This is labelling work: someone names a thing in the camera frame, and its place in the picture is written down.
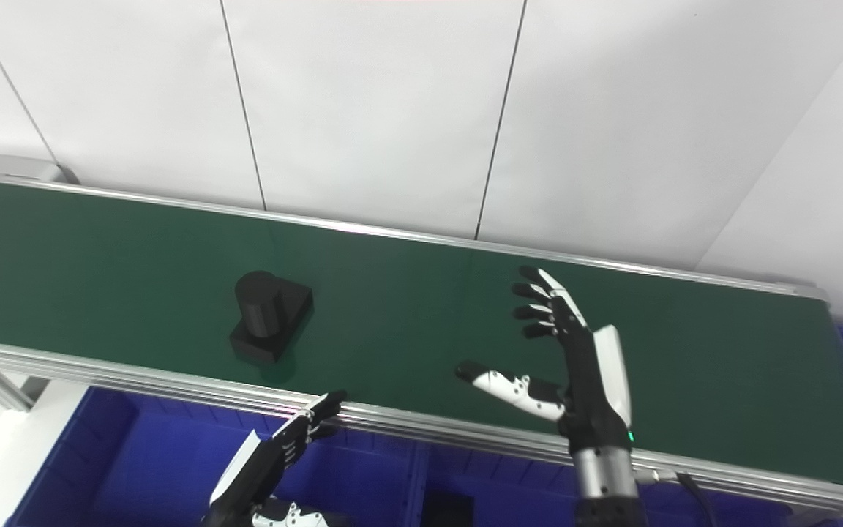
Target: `black block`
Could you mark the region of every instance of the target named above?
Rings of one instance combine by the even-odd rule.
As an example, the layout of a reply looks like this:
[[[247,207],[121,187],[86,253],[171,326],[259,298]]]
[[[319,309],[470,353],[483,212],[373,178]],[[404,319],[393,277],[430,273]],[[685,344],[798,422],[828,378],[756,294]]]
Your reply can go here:
[[[274,364],[311,308],[311,288],[265,271],[254,271],[236,284],[236,296],[243,319],[230,333],[233,350],[242,356]],[[270,336],[257,337],[250,328]]]

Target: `black cylinder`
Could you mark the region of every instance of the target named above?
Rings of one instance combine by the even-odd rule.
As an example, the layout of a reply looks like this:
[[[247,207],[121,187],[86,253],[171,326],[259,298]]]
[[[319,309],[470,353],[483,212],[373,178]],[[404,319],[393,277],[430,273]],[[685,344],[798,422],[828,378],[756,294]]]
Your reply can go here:
[[[266,271],[246,273],[236,283],[236,301],[253,337],[272,337],[285,327],[287,316],[279,280]]]

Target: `black part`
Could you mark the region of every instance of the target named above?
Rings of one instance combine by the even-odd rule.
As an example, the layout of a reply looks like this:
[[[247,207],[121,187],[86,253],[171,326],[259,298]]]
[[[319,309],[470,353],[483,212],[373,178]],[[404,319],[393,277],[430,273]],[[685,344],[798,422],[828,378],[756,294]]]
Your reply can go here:
[[[472,360],[465,360],[454,369],[454,374],[462,381],[473,383],[482,374],[488,373],[490,369],[483,364]]]
[[[288,341],[294,337],[298,325],[314,302],[311,288],[278,277],[275,280],[281,290],[281,300],[287,314],[281,330],[271,337],[256,337],[249,332],[247,323],[240,320],[230,333],[230,344],[235,353],[268,364],[274,364],[281,358]]]
[[[346,398],[347,390],[335,390],[328,393],[324,400],[311,409],[314,411],[314,420],[319,422],[336,416],[340,411],[340,403]]]
[[[568,438],[569,453],[601,446],[632,450],[626,423],[607,400],[594,334],[572,320],[572,310],[563,298],[552,298],[552,311],[568,370],[568,411],[558,420],[558,432]]]
[[[574,508],[574,524],[579,527],[646,527],[648,523],[639,498],[612,496],[579,501]]]
[[[702,511],[705,513],[705,517],[708,520],[708,525],[711,527],[717,527],[717,518],[713,513],[711,501],[708,500],[705,493],[702,493],[702,490],[698,487],[698,484],[695,483],[695,480],[692,479],[692,476],[686,473],[678,473],[676,476],[678,476],[678,483],[682,484],[682,487],[685,487],[686,490],[692,494],[695,500],[698,501],[699,506],[702,507]]]
[[[269,498],[262,504],[262,507],[255,511],[255,514],[261,517],[267,517],[272,521],[284,521],[288,516],[288,510],[291,509],[291,501],[282,501],[275,498]]]
[[[442,490],[425,491],[421,527],[473,527],[473,524],[473,498]]]
[[[529,397],[543,403],[562,403],[561,386],[535,377],[529,378]]]
[[[288,314],[281,286],[281,281],[267,271],[252,271],[237,281],[233,291],[253,337],[272,337],[285,327]]]
[[[522,335],[526,338],[552,337],[553,334],[555,334],[555,328],[542,326],[542,324],[529,324],[522,328]]]
[[[548,302],[548,296],[542,296],[536,293],[536,290],[532,289],[532,286],[527,283],[512,284],[512,293],[516,294],[516,296],[530,298],[541,304]]]
[[[204,516],[202,527],[248,527],[252,509],[271,496],[285,473],[285,453],[277,441],[262,441]]]
[[[545,279],[542,279],[542,275],[539,274],[538,267],[520,266],[519,274],[521,274],[526,280],[532,281],[532,283],[535,283],[545,291],[548,291],[552,287],[547,281],[545,281]]]
[[[532,306],[519,306],[516,307],[515,310],[512,310],[512,318],[516,320],[538,319],[547,321],[549,318],[549,313],[536,310],[536,308]]]

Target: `blue plastic crate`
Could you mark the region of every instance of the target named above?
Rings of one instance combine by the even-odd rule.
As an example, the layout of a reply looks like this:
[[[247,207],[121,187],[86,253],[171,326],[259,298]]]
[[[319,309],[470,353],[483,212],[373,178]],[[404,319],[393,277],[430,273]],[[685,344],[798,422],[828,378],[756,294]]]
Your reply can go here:
[[[91,388],[9,525],[196,527],[248,430],[264,437],[281,422]],[[275,494],[348,514],[355,527],[418,527],[429,490],[473,498],[477,527],[573,521],[572,467],[355,430],[312,444]],[[682,487],[653,485],[641,494],[651,527],[706,525]],[[770,501],[707,494],[722,527],[783,527],[790,513]]]
[[[91,388],[7,525],[196,527],[248,430],[268,436],[281,423]],[[344,512],[354,525],[402,525],[419,457],[424,447],[412,441],[341,430],[312,444],[275,495]]]

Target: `black object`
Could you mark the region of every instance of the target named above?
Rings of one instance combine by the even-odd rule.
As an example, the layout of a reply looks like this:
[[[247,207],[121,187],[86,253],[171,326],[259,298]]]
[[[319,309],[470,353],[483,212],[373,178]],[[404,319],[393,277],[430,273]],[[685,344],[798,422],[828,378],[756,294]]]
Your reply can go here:
[[[272,491],[278,487],[285,470],[301,458],[308,444],[334,433],[335,428],[321,421],[336,416],[346,398],[345,390],[324,394],[285,421],[271,439],[260,441],[223,493],[210,503],[201,527],[249,527],[256,514],[284,525],[291,503],[271,501]],[[318,511],[308,508],[302,514],[311,512]],[[347,517],[338,514],[328,514],[325,521],[328,527],[349,524]]]
[[[473,527],[474,499],[463,494],[428,490],[421,506],[421,527]]]
[[[243,319],[232,333],[233,350],[272,364],[313,304],[311,288],[267,271],[244,274],[236,283],[236,300]]]
[[[646,513],[639,498],[611,496],[578,501],[574,524],[581,527],[635,527],[646,525]]]
[[[692,479],[692,476],[686,473],[677,473],[678,482],[682,484],[682,487],[685,487],[689,493],[698,501],[698,504],[702,507],[702,511],[705,511],[705,517],[708,520],[708,525],[711,527],[717,527],[717,518],[713,514],[713,507],[711,506],[711,501],[708,500],[705,493],[702,493],[698,484],[695,483],[695,480]]]

